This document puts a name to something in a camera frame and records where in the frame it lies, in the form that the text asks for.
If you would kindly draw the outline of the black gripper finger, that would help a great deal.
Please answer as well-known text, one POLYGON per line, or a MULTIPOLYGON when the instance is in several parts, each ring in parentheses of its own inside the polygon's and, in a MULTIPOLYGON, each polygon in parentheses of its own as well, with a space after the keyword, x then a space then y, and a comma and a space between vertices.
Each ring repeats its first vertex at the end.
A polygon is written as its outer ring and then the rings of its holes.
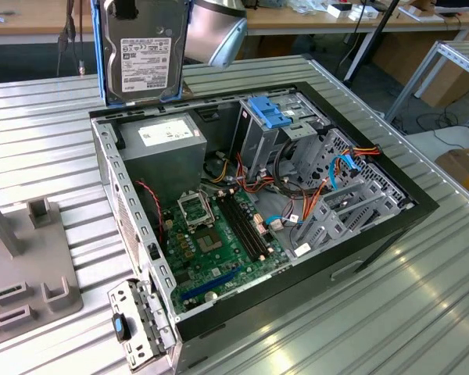
POLYGON ((136 18, 135 0, 115 0, 114 16, 118 20, 134 20, 136 18))

